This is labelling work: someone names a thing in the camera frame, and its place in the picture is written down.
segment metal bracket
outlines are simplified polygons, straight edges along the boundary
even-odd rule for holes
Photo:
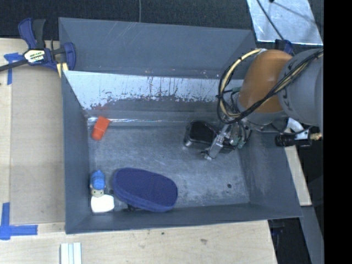
[[[81,243],[61,244],[60,264],[82,264]]]

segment blue tape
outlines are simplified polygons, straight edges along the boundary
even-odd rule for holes
[[[38,225],[10,225],[10,203],[2,205],[0,240],[9,240],[13,235],[38,235]]]
[[[4,58],[8,61],[9,64],[12,62],[22,61],[24,59],[24,57],[19,53],[5,54]],[[12,83],[12,69],[10,68],[7,74],[7,85],[10,85],[11,83]]]

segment white block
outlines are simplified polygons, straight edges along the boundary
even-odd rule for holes
[[[114,197],[111,195],[103,195],[101,197],[92,196],[90,206],[94,213],[108,212],[115,207]]]

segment blue oval object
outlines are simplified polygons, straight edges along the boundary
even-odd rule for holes
[[[90,177],[90,184],[96,190],[105,188],[105,175],[100,170],[94,171]]]
[[[113,189],[120,200],[153,212],[171,210],[178,196],[174,181],[163,175],[136,168],[117,169],[113,177]]]

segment yellow cable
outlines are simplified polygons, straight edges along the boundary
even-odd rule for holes
[[[235,68],[239,65],[240,62],[242,62],[243,60],[247,59],[249,56],[253,55],[253,54],[257,54],[259,52],[261,52],[262,49],[255,49],[253,51],[248,52],[247,54],[244,54],[242,57],[240,57],[238,60],[236,60],[236,62],[234,62],[231,67],[229,68],[229,70],[227,71],[224,79],[221,82],[221,87],[220,87],[220,94],[225,90],[226,87],[226,82],[229,79],[231,73],[235,70]],[[229,113],[223,102],[220,102],[220,108],[223,111],[224,114],[226,114],[229,117],[238,117],[240,115],[240,113]]]

